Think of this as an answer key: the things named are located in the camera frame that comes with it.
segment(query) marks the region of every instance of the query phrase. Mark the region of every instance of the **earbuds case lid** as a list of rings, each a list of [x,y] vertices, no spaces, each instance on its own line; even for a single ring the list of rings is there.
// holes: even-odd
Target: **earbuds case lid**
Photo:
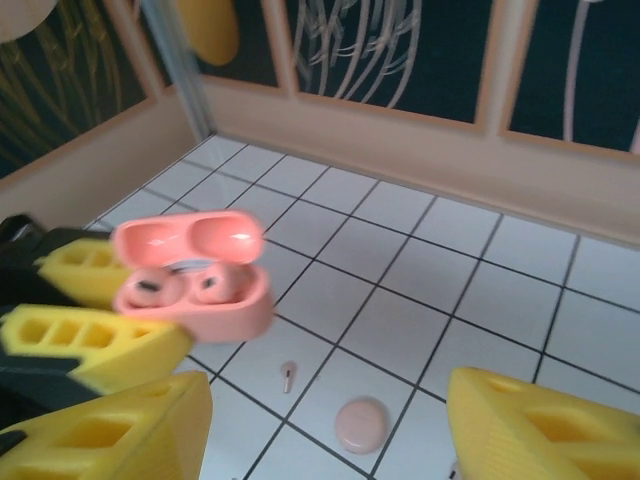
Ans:
[[[264,248],[264,230],[237,210],[184,213],[125,222],[113,231],[116,255],[128,267],[159,267],[191,258],[251,263]]]

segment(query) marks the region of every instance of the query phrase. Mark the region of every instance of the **white line drawing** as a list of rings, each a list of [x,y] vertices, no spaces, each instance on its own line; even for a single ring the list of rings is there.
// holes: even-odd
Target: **white line drawing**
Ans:
[[[334,0],[327,17],[325,4],[330,5],[327,0],[299,0],[291,60],[304,80],[302,89],[312,90],[313,70],[320,68],[319,86],[312,93],[349,100],[365,82],[373,80],[359,100],[367,103],[383,80],[397,77],[396,89],[386,104],[387,108],[393,108],[404,93],[415,63],[422,1]],[[344,45],[343,21],[356,9],[359,9],[359,20],[355,39],[351,40],[352,44]],[[401,43],[406,36],[408,42]],[[305,40],[306,55],[302,51]],[[405,51],[399,52],[398,46],[406,43]],[[338,89],[327,94],[331,68],[339,58],[349,58],[349,63]],[[363,65],[354,79],[358,67]]]
[[[587,23],[591,2],[580,0],[576,9],[576,17],[573,21],[571,44],[569,46],[569,60],[567,63],[567,76],[564,86],[564,112],[562,122],[562,138],[565,142],[573,142],[573,116],[575,115],[576,79],[578,76],[578,63],[580,62],[580,49],[584,26]]]

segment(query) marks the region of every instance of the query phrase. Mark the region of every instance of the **white tile floor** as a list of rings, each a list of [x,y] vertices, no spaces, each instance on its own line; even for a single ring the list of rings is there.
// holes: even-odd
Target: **white tile floor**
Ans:
[[[259,263],[279,317],[180,367],[212,379],[202,479],[448,478],[460,365],[640,414],[640,252],[221,137],[91,228],[229,206],[268,230]],[[356,456],[333,422],[363,396],[385,405],[390,434]]]

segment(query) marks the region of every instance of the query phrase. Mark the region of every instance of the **pink ear tip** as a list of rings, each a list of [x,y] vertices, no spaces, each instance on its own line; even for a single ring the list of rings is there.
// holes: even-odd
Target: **pink ear tip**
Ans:
[[[216,262],[196,278],[196,299],[203,304],[231,303],[238,299],[247,283],[241,265]]]
[[[140,268],[125,282],[125,295],[134,307],[163,307],[178,301],[182,282],[164,268]]]

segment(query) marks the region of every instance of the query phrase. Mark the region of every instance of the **wooden frame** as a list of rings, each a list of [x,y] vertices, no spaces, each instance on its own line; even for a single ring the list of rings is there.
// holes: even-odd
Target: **wooden frame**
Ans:
[[[131,63],[134,65],[140,82],[143,83],[144,81],[151,85],[150,89],[152,92],[149,94],[149,97],[158,98],[159,93],[163,90],[168,91],[171,85],[165,85],[164,83],[164,79],[156,64],[151,45],[142,31],[140,22],[133,17],[127,0],[104,0],[104,2],[114,25],[118,29],[118,34],[123,40],[123,44],[129,54]],[[139,49],[142,50],[144,60],[149,64],[146,67],[140,64],[140,52],[136,51],[136,44],[139,46]]]
[[[19,170],[10,173],[6,177],[0,178],[0,190],[9,188],[12,185],[18,183],[23,178],[34,174],[41,168],[45,168],[47,165],[51,165],[53,162],[64,158],[64,156],[67,155],[70,151],[75,150],[76,148],[82,146],[84,143],[90,142],[94,138],[102,135],[104,132],[117,126],[119,123],[125,122],[139,115],[141,112],[153,107],[155,103],[156,100],[154,100],[153,98],[147,98],[137,105],[134,105],[133,107],[123,111],[120,115],[111,117],[109,120],[107,120],[106,122],[102,122],[97,127],[86,131],[85,133],[77,136],[73,140],[63,145],[60,145],[55,150],[51,150],[49,153],[46,153],[33,162],[27,163]]]
[[[505,102],[504,110],[502,112],[499,134],[507,140],[533,143],[543,147],[560,148],[566,151],[588,155],[604,155],[611,158],[627,161],[640,161],[640,155],[635,155],[632,152],[614,150],[584,143],[567,142],[556,138],[542,137],[529,133],[514,132],[510,130],[510,124],[515,109],[516,98],[520,89],[520,79],[524,70],[527,52],[529,51],[529,43],[533,34],[533,28],[535,25],[539,3],[540,0],[530,0],[528,2],[527,9],[523,18],[522,28],[520,29],[520,35],[516,48],[516,56],[513,62],[513,67],[511,69],[511,77],[507,89],[507,99]]]
[[[381,116],[397,118],[404,121],[427,123],[436,127],[458,128],[468,132],[482,134],[486,132],[488,107],[490,102],[491,87],[494,79],[496,57],[500,42],[501,29],[504,21],[507,0],[493,0],[491,14],[489,19],[489,28],[487,32],[487,41],[484,49],[484,57],[482,61],[482,69],[480,76],[480,86],[478,88],[478,96],[476,99],[476,113],[473,123],[467,123],[459,120],[451,120],[448,118],[436,117],[420,113],[407,112],[395,108],[386,108],[378,105],[354,102],[340,98],[324,97],[313,93],[301,92],[298,82],[298,74],[291,61],[293,57],[293,41],[291,38],[291,29],[287,18],[285,0],[280,2],[281,22],[285,25],[284,34],[286,36],[286,68],[292,76],[294,85],[294,97],[303,101],[309,101],[316,104],[336,106],[340,108],[351,108],[364,113],[372,113]]]

